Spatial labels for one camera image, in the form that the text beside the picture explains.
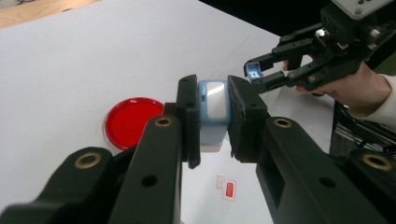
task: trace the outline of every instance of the white table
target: white table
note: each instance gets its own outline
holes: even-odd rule
[[[177,81],[191,74],[242,77],[243,64],[277,41],[191,0],[103,0],[1,30],[0,211],[35,199],[69,154],[108,147],[102,124],[116,103],[135,96],[175,102]],[[272,116],[296,120],[329,150],[330,98],[289,88],[262,98]],[[195,170],[183,167],[184,223],[272,222],[255,165],[231,159],[229,150],[225,140]],[[221,198],[218,175],[236,182],[235,202]]]

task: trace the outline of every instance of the wooden floor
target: wooden floor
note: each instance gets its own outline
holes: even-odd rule
[[[0,9],[0,29],[38,20],[97,1],[100,0],[36,0],[15,7],[6,7]]]

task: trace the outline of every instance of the blue and white object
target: blue and white object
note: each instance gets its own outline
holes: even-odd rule
[[[231,122],[230,94],[227,81],[200,81],[198,89],[201,102],[201,145],[221,145]]]
[[[259,63],[247,63],[246,65],[247,79],[251,82],[255,79],[262,78],[262,69]]]

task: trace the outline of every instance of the red plate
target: red plate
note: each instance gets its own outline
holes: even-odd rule
[[[136,145],[149,119],[163,113],[163,104],[145,97],[135,97],[115,105],[105,119],[108,141],[125,150]]]

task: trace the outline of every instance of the table surface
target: table surface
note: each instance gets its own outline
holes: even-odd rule
[[[0,211],[37,197],[71,153],[106,147],[102,125],[116,103],[144,96],[175,102],[177,82],[243,76],[244,63],[270,52],[278,36],[199,1],[102,0],[0,31]],[[328,97],[281,88],[262,95],[271,116],[294,119],[328,152]],[[205,153],[183,164],[181,220],[271,223],[254,164]],[[236,183],[235,202],[217,178]]]

